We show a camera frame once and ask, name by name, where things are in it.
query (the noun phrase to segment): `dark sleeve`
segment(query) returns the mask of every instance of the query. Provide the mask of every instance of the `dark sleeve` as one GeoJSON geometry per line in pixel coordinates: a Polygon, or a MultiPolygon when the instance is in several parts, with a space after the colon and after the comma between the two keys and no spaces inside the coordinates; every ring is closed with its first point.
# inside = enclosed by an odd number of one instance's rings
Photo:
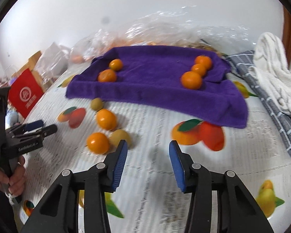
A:
{"type": "Polygon", "coordinates": [[[17,233],[12,206],[10,205],[8,198],[1,191],[0,191],[0,227],[2,227],[0,233],[7,232],[6,229],[4,228],[8,228],[11,233],[17,233]]]}

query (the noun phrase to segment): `printed green leaf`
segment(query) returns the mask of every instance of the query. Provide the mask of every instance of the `printed green leaf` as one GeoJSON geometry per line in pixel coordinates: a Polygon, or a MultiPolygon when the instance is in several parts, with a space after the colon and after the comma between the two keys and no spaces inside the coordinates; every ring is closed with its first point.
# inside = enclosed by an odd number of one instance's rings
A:
{"type": "Polygon", "coordinates": [[[252,94],[252,93],[250,93],[250,92],[248,92],[248,94],[249,94],[249,96],[258,97],[257,95],[252,94]]]}
{"type": "Polygon", "coordinates": [[[193,129],[196,125],[198,125],[200,122],[202,121],[198,119],[187,120],[179,126],[178,131],[189,131],[193,129]]]}
{"type": "Polygon", "coordinates": [[[63,112],[63,115],[68,115],[71,112],[75,111],[76,109],[77,109],[77,107],[70,107],[63,112]]]}
{"type": "Polygon", "coordinates": [[[107,212],[118,218],[124,218],[124,215],[119,211],[111,199],[106,199],[107,212]]]}
{"type": "Polygon", "coordinates": [[[276,203],[276,207],[278,207],[278,206],[282,205],[283,203],[285,203],[285,201],[280,199],[280,198],[278,198],[278,197],[276,197],[275,198],[275,203],[276,203]]]}

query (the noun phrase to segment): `tangerine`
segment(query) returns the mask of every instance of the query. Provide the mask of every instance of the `tangerine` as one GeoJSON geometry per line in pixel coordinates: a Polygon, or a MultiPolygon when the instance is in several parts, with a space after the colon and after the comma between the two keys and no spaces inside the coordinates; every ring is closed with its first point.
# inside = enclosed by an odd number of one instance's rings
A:
{"type": "Polygon", "coordinates": [[[115,114],[107,109],[101,109],[97,112],[96,120],[98,125],[105,130],[113,130],[117,125],[115,114]]]}
{"type": "Polygon", "coordinates": [[[123,62],[120,59],[112,60],[109,64],[109,68],[117,72],[123,68],[123,62]]]}
{"type": "Polygon", "coordinates": [[[212,60],[210,57],[201,55],[197,56],[195,58],[195,64],[201,64],[203,65],[207,70],[209,70],[212,67],[212,60]]]}
{"type": "Polygon", "coordinates": [[[203,121],[199,130],[200,139],[210,150],[218,152],[224,147],[222,127],[203,121]]]}
{"type": "Polygon", "coordinates": [[[178,131],[178,128],[184,122],[178,123],[171,131],[171,137],[176,140],[178,144],[193,145],[200,141],[199,139],[199,125],[195,126],[189,131],[178,131]]]}
{"type": "Polygon", "coordinates": [[[195,64],[194,66],[192,66],[191,71],[198,73],[201,77],[204,77],[207,73],[205,66],[203,66],[202,64],[195,64]]]}
{"type": "Polygon", "coordinates": [[[116,73],[112,69],[106,69],[98,75],[99,82],[115,82],[116,79],[116,73]]]}
{"type": "Polygon", "coordinates": [[[96,154],[105,154],[110,148],[109,139],[100,132],[89,135],[86,145],[90,151],[96,154]]]}
{"type": "Polygon", "coordinates": [[[202,77],[196,72],[189,71],[181,76],[181,84],[186,89],[199,89],[202,83],[202,77]]]}

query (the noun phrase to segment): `human hand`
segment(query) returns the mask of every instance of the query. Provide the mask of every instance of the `human hand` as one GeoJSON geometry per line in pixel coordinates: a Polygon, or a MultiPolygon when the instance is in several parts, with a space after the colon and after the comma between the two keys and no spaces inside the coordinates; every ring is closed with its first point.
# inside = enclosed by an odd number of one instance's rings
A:
{"type": "Polygon", "coordinates": [[[19,156],[18,158],[19,164],[17,165],[15,172],[13,175],[8,178],[5,173],[0,170],[0,191],[3,192],[2,184],[10,184],[9,192],[14,196],[19,196],[23,193],[25,188],[26,178],[25,174],[25,158],[23,156],[19,156]]]}

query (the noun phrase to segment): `white logo on red card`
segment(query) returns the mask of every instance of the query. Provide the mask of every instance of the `white logo on red card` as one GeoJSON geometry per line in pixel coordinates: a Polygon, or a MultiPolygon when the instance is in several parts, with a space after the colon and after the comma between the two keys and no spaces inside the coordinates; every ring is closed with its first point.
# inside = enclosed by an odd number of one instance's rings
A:
{"type": "Polygon", "coordinates": [[[29,87],[24,87],[19,93],[19,98],[22,102],[28,102],[31,97],[31,90],[29,87]]]}

